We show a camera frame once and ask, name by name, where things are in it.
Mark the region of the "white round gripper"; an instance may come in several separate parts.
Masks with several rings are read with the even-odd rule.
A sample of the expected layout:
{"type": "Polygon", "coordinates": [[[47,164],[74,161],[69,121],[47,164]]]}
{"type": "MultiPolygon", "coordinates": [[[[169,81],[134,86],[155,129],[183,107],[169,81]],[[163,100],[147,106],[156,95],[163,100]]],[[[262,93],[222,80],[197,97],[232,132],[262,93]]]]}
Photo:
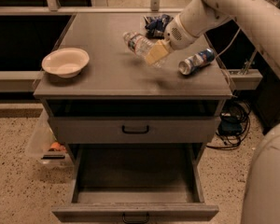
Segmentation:
{"type": "Polygon", "coordinates": [[[148,54],[145,61],[149,65],[161,63],[173,50],[185,49],[197,39],[190,34],[182,24],[180,16],[176,15],[166,26],[164,32],[165,40],[158,40],[148,54]]]}

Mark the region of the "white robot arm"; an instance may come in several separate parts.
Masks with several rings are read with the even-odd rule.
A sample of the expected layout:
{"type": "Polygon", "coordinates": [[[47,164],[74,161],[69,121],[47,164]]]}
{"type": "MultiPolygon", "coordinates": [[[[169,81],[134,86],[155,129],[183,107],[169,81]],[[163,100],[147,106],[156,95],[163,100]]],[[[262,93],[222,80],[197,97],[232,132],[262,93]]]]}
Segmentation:
{"type": "MultiPolygon", "coordinates": [[[[153,64],[184,49],[200,35],[234,20],[280,78],[280,9],[265,0],[192,0],[152,47],[153,64]]],[[[254,152],[243,200],[241,224],[280,224],[280,123],[254,152]]]]}

